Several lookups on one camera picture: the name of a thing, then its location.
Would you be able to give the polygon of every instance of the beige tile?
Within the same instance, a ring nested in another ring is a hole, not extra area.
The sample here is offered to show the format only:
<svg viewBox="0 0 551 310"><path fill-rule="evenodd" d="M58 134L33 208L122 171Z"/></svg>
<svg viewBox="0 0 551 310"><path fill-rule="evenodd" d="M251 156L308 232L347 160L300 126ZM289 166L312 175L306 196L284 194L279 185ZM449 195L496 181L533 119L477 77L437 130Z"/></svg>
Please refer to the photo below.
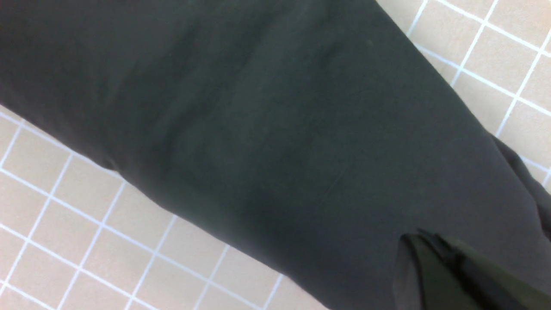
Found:
<svg viewBox="0 0 551 310"><path fill-rule="evenodd" d="M10 152L4 168L20 178L50 191L69 153L25 129Z"/></svg>
<svg viewBox="0 0 551 310"><path fill-rule="evenodd" d="M408 31L423 0L377 0L379 5L402 29Z"/></svg>
<svg viewBox="0 0 551 310"><path fill-rule="evenodd" d="M536 181L543 183L545 177L547 176L547 172L539 169L531 163L524 162L524 165L526 165L526 168L528 168L528 171L530 171L530 174Z"/></svg>
<svg viewBox="0 0 551 310"><path fill-rule="evenodd" d="M80 273L61 310L124 310L128 298Z"/></svg>
<svg viewBox="0 0 551 310"><path fill-rule="evenodd" d="M495 134L513 98L465 73L454 89L486 130Z"/></svg>
<svg viewBox="0 0 551 310"><path fill-rule="evenodd" d="M490 11L494 0L447 0L450 4L463 9L465 12L485 18Z"/></svg>
<svg viewBox="0 0 551 310"><path fill-rule="evenodd" d="M140 243L156 248L172 214L153 203L136 188L126 185L107 224Z"/></svg>
<svg viewBox="0 0 551 310"><path fill-rule="evenodd" d="M278 273L251 257L230 248L214 282L261 306L268 298Z"/></svg>
<svg viewBox="0 0 551 310"><path fill-rule="evenodd" d="M141 304L137 303L137 302L132 302L132 304L130 305L130 309L129 310L149 310L149 308L145 307L145 306L142 306Z"/></svg>
<svg viewBox="0 0 551 310"><path fill-rule="evenodd" d="M33 123L31 123L29 121L25 122L25 126L37 131L39 134L44 135L47 138L53 139L53 140L57 141L58 143L61 143L61 142L59 142L58 139L54 138L52 135L50 135L49 133L47 133L44 130L40 129L38 126L35 126Z"/></svg>
<svg viewBox="0 0 551 310"><path fill-rule="evenodd" d="M253 310L253 308L210 286L198 310Z"/></svg>
<svg viewBox="0 0 551 310"><path fill-rule="evenodd" d="M84 268L131 293L151 255L114 233L102 230Z"/></svg>
<svg viewBox="0 0 551 310"><path fill-rule="evenodd" d="M551 117L517 103L500 138L519 154L551 167Z"/></svg>
<svg viewBox="0 0 551 310"><path fill-rule="evenodd" d="M411 34L411 40L436 54L460 64L480 24L472 19L430 1Z"/></svg>
<svg viewBox="0 0 551 310"><path fill-rule="evenodd" d="M33 240L80 264L97 230L96 224L51 201L33 234Z"/></svg>
<svg viewBox="0 0 551 310"><path fill-rule="evenodd" d="M326 310L326 308L285 277L267 310Z"/></svg>
<svg viewBox="0 0 551 310"><path fill-rule="evenodd" d="M4 280L12 268L21 247L23 240L0 229L0 279Z"/></svg>
<svg viewBox="0 0 551 310"><path fill-rule="evenodd" d="M69 265L33 245L28 245L10 283L55 308L75 272Z"/></svg>
<svg viewBox="0 0 551 310"><path fill-rule="evenodd" d="M19 293L7 288L0 297L1 310L44 310L44 308L34 301L23 297Z"/></svg>
<svg viewBox="0 0 551 310"><path fill-rule="evenodd" d="M536 54L520 43L485 28L465 68L516 93Z"/></svg>
<svg viewBox="0 0 551 310"><path fill-rule="evenodd" d="M45 202L46 196L0 173L0 223L27 236Z"/></svg>
<svg viewBox="0 0 551 310"><path fill-rule="evenodd" d="M453 80L455 74L457 73L457 69L454 67L448 65L445 62L442 62L438 60L436 57L432 57L431 55L421 52L423 56L430 62L430 64L438 71L438 73L446 80L446 82L451 83Z"/></svg>
<svg viewBox="0 0 551 310"><path fill-rule="evenodd" d="M0 117L0 158L4 156L16 130L16 124Z"/></svg>
<svg viewBox="0 0 551 310"><path fill-rule="evenodd" d="M209 277L224 246L223 242L178 218L160 252L193 271Z"/></svg>
<svg viewBox="0 0 551 310"><path fill-rule="evenodd" d="M55 196L101 221L115 198L122 180L96 165L73 158Z"/></svg>
<svg viewBox="0 0 551 310"><path fill-rule="evenodd" d="M205 284L167 261L156 258L136 296L158 309L191 310Z"/></svg>
<svg viewBox="0 0 551 310"><path fill-rule="evenodd" d="M500 0L490 23L540 47L551 29L549 0Z"/></svg>
<svg viewBox="0 0 551 310"><path fill-rule="evenodd" d="M19 115L13 113L12 111L10 111L8 108L6 108L3 105L0 105L0 113L4 113L4 114L6 114L7 116L11 117L13 120L16 120L16 121L20 121L22 119Z"/></svg>
<svg viewBox="0 0 551 310"><path fill-rule="evenodd" d="M534 72L530 75L530 79L521 97L532 101L544 109L551 110L551 58L542 56Z"/></svg>

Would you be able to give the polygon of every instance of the black pants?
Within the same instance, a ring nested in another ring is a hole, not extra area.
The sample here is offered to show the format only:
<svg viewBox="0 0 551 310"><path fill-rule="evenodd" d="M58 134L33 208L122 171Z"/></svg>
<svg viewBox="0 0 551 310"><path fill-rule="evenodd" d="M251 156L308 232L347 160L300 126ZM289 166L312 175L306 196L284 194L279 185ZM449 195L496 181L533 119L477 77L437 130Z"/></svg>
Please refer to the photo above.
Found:
<svg viewBox="0 0 551 310"><path fill-rule="evenodd" d="M5 0L0 100L332 310L398 237L551 293L549 195L374 0Z"/></svg>

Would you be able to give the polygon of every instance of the black fabric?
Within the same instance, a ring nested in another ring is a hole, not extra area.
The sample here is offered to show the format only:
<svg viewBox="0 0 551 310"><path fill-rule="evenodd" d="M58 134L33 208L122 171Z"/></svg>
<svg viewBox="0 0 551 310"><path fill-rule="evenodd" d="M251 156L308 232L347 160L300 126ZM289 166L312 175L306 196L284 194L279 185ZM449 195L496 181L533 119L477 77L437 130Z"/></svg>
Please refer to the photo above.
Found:
<svg viewBox="0 0 551 310"><path fill-rule="evenodd" d="M549 196L374 0L4 0L0 100L329 309L417 227L551 293Z"/></svg>

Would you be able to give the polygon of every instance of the tile floor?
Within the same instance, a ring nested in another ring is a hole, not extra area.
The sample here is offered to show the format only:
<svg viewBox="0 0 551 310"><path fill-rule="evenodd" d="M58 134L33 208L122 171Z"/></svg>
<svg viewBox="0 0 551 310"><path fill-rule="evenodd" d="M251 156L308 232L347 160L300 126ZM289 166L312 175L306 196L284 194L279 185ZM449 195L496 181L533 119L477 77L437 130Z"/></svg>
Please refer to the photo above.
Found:
<svg viewBox="0 0 551 310"><path fill-rule="evenodd" d="M379 0L551 189L551 2ZM1 310L323 310L0 109Z"/></svg>

